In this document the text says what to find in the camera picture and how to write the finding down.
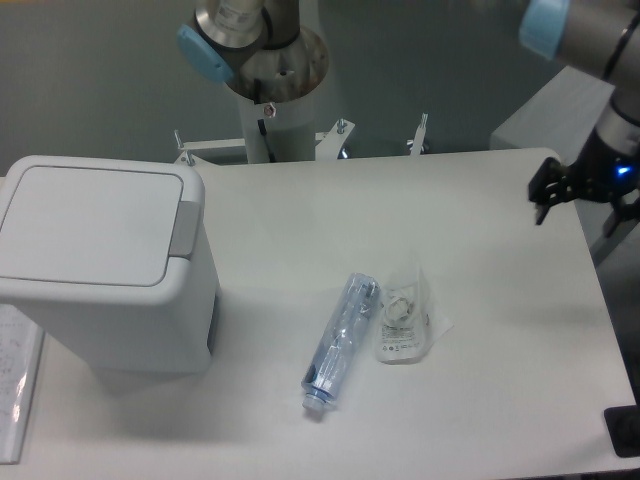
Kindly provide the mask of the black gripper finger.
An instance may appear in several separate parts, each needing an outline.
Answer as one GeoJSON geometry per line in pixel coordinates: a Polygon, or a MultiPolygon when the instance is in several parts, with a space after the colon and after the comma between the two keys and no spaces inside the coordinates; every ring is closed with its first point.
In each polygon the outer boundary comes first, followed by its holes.
{"type": "Polygon", "coordinates": [[[639,219],[639,198],[632,203],[627,203],[623,196],[608,193],[607,200],[612,207],[612,212],[603,224],[603,235],[611,237],[621,224],[639,219]]]}
{"type": "Polygon", "coordinates": [[[528,200],[535,206],[535,224],[541,225],[552,207],[578,198],[584,187],[585,181],[573,166],[547,157],[527,187],[528,200]]]}

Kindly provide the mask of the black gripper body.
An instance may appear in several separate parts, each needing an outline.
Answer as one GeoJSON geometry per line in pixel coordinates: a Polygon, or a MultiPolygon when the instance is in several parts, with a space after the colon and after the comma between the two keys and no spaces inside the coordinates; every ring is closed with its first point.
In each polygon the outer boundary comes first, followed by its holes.
{"type": "Polygon", "coordinates": [[[569,166],[578,199],[607,203],[633,191],[639,182],[639,151],[623,153],[593,129],[576,161],[569,166]]]}

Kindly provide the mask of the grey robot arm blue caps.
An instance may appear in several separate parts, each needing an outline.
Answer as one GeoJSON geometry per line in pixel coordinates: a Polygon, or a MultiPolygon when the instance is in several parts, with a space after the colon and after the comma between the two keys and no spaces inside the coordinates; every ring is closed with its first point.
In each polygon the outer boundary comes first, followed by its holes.
{"type": "MultiPolygon", "coordinates": [[[[603,225],[610,238],[639,218],[639,204],[624,199],[639,187],[639,9],[623,1],[532,1],[519,41],[614,88],[576,161],[547,158],[528,185],[538,224],[560,203],[610,204],[603,225]]],[[[296,1],[201,1],[177,44],[207,80],[269,107],[311,93],[329,65],[296,1]]]]}

